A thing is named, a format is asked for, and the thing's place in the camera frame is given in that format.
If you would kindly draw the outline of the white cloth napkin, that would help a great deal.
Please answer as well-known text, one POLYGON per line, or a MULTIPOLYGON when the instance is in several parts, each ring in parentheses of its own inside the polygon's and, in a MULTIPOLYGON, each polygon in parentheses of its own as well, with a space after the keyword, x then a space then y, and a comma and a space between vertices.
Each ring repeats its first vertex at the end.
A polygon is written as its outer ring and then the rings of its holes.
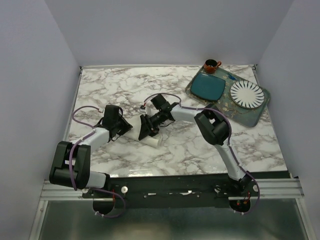
POLYGON ((132 129, 126 132, 123 135, 124 137, 134 140, 136 142, 140 142, 144 145, 148 145, 153 148, 158 148, 161 145, 161 142, 163 140, 163 137, 161 135, 150 136, 149 134, 147 134, 144 138, 139 139, 142 128, 141 118, 139 115, 135 115, 130 119, 127 119, 126 121, 132 126, 132 129))

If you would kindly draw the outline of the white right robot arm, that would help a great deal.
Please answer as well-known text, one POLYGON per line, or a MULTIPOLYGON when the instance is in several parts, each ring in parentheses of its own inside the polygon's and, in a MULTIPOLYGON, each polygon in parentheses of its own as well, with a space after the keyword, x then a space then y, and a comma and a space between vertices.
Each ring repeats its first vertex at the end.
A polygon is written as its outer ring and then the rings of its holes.
POLYGON ((204 140, 214 146, 220 154, 227 169, 230 191, 236 196, 247 192, 253 177, 238 159, 231 141, 232 127, 226 116, 212 104, 203 108, 195 108, 182 106, 181 100, 169 103, 161 93, 146 98, 140 107, 141 109, 145 108, 148 100, 151 100, 158 112, 154 115, 145 113, 140 116, 140 130, 138 132, 140 141, 146 137, 157 135, 160 125, 165 121, 195 123, 204 140))

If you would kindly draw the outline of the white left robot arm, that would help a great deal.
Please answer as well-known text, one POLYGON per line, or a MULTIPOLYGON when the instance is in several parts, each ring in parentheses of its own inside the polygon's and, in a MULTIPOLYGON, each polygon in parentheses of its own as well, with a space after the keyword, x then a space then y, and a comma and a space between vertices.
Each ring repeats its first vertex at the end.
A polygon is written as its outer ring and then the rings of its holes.
POLYGON ((90 132, 72 142, 61 141, 57 144, 49 182, 75 191, 93 188, 99 197, 107 197, 111 191, 108 183, 110 176, 91 171, 91 155, 98 148, 129 132, 133 126, 123 117, 123 109, 116 105, 106 105, 104 109, 85 105, 74 110, 71 118, 74 122, 89 127, 90 132), (104 115, 95 125, 76 119, 76 113, 84 108, 95 109, 104 115))

